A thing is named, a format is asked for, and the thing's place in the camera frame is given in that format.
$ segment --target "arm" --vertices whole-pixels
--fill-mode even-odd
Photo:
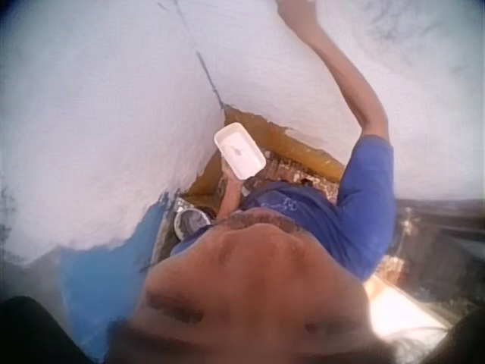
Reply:
[[[346,55],[319,27],[315,4],[308,0],[277,0],[278,11],[288,27],[325,63],[347,105],[362,128],[389,141],[386,112],[371,85]]]
[[[224,158],[222,159],[222,173],[226,180],[226,190],[221,207],[217,212],[216,221],[224,220],[239,208],[241,188],[243,188],[243,182],[236,177]]]

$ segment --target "white paint tray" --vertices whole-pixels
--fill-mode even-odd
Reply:
[[[256,142],[239,123],[220,129],[214,135],[214,141],[240,180],[246,180],[256,175],[266,165],[266,158]]]

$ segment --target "man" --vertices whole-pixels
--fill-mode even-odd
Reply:
[[[152,269],[133,317],[114,331],[107,362],[390,362],[391,349],[371,332],[362,286],[394,227],[386,114],[318,26],[313,3],[279,0],[278,8],[326,64],[362,128],[337,206],[285,183],[239,205],[242,181],[225,166],[217,224]]]

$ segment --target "blue painted surface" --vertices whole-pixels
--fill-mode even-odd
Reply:
[[[61,286],[73,339],[93,359],[108,348],[107,329],[135,308],[168,198],[153,205],[133,236],[116,248],[61,252]]]

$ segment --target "shirt sleeve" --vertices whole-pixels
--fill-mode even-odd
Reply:
[[[366,135],[357,142],[340,183],[337,209],[348,264],[366,279],[391,244],[396,218],[393,148],[386,140]]]

